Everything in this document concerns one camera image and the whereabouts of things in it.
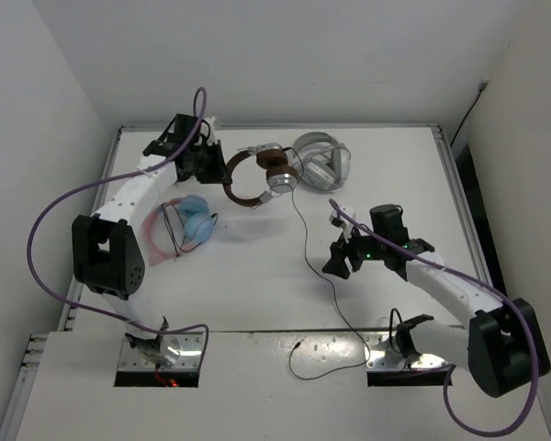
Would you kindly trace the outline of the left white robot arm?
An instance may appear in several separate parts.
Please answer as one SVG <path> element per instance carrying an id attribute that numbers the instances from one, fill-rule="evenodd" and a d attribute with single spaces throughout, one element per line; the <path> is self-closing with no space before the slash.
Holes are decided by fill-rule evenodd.
<path id="1" fill-rule="evenodd" d="M 194 177 L 228 182 L 215 119 L 178 114 L 143 150 L 117 193 L 72 226 L 76 280 L 101 295 L 125 325 L 131 349 L 155 365 L 169 365 L 169 324 L 139 293 L 146 263 L 138 234 L 171 186 Z"/>

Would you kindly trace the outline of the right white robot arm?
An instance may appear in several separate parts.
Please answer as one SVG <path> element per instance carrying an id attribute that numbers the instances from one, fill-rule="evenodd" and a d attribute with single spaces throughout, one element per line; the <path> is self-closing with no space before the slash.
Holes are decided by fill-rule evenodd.
<path id="1" fill-rule="evenodd" d="M 393 349 L 405 358 L 432 353 L 467 370 L 492 398 L 547 375 L 551 362 L 534 308 L 449 267 L 435 248 L 409 236 L 403 209 L 386 204 L 369 211 L 366 227 L 354 211 L 332 204 L 331 225 L 341 229 L 330 246 L 325 274 L 347 279 L 365 261 L 380 261 L 421 289 L 456 318 L 459 328 L 422 313 L 397 325 Z"/>

